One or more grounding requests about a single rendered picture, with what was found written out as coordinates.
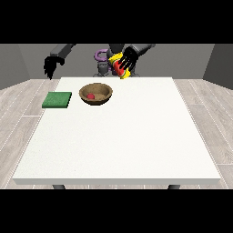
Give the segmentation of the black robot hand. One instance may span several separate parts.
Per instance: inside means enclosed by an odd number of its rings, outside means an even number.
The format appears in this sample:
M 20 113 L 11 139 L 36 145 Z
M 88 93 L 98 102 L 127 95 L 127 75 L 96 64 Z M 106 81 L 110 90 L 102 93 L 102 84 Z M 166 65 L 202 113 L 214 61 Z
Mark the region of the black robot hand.
M 122 57 L 119 60 L 120 67 L 128 70 L 130 73 L 135 72 L 138 54 L 134 46 L 128 46 L 122 49 Z
M 44 70 L 45 74 L 49 79 L 52 79 L 53 74 L 56 70 L 56 64 L 60 64 L 61 66 L 65 63 L 65 59 L 59 56 L 48 56 L 45 59 Z

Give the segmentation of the yellow cup with melon print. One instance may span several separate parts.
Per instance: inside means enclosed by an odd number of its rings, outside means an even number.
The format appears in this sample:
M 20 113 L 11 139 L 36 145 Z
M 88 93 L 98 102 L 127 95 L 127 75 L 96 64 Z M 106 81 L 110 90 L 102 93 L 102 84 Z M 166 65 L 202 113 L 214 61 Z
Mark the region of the yellow cup with melon print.
M 119 63 L 119 60 L 121 59 L 122 56 L 123 56 L 123 53 L 120 52 L 118 54 L 115 54 L 115 55 L 111 56 L 108 59 L 108 61 L 110 62 L 110 64 L 114 68 L 114 70 L 116 71 L 116 74 L 121 79 L 125 79 L 125 78 L 130 77 L 131 73 L 128 71 L 128 69 L 124 69 L 124 68 L 120 67 L 121 64 Z

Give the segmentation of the green square pad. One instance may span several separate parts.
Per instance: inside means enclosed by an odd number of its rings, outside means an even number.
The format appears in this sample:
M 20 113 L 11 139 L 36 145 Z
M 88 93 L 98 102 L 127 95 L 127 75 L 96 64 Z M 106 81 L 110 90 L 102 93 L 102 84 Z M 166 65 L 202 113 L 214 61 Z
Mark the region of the green square pad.
M 42 108 L 67 108 L 71 92 L 49 92 L 42 104 Z

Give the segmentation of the brown wooden bowl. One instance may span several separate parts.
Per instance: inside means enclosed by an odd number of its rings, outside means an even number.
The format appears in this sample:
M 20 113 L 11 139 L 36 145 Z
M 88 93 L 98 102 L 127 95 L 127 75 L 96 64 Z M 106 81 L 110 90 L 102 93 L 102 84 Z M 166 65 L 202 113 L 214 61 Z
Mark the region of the brown wooden bowl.
M 88 99 L 87 94 L 92 93 L 95 95 L 95 99 Z M 113 94 L 113 89 L 106 84 L 92 83 L 83 86 L 79 90 L 79 96 L 81 99 L 90 106 L 101 106 L 105 104 Z

